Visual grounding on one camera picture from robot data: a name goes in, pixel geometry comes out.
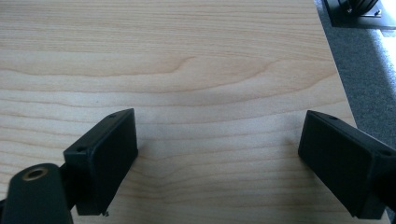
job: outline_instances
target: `floor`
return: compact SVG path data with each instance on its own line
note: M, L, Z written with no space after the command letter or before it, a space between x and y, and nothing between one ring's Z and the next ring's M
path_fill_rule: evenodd
M396 32L332 27L315 3L358 128L396 148Z

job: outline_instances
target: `black plastic part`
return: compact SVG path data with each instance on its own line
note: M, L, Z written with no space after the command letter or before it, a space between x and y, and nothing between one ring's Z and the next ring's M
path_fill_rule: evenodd
M299 155L353 217L395 209L396 153L338 118L306 113Z
M349 2L347 0L324 0L324 2L329 12L332 26L381 30L396 29L395 16L390 14L390 10L385 8L380 0L355 0ZM347 12L349 7L352 8L350 13Z
M363 15L364 13L370 11L373 6L378 2L378 0L339 0L339 2L346 1L347 4L352 9L352 15Z
M79 215L104 215L136 157L134 110L102 119L64 151L68 204Z
M73 223L58 166L38 164L14 175L1 223Z

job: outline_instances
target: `light wood grain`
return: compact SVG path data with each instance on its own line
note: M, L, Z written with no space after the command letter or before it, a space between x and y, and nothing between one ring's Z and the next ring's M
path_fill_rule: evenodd
M298 158L307 109L354 124L311 0L0 2L1 198L130 107L140 155L76 223L388 223Z

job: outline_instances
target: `mounting hole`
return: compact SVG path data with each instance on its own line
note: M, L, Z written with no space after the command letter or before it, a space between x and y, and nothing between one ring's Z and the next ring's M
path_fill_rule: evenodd
M387 150L379 150L379 153L381 153L384 156L391 156L392 152L391 151L387 151Z
M78 148L76 149L77 152L83 152L83 151L86 151L86 150L87 150L86 147L78 147Z
M23 175L22 179L24 181L37 180L38 178L41 178L42 176L46 175L48 172L49 170L45 167L37 167L35 169L26 172L26 174Z

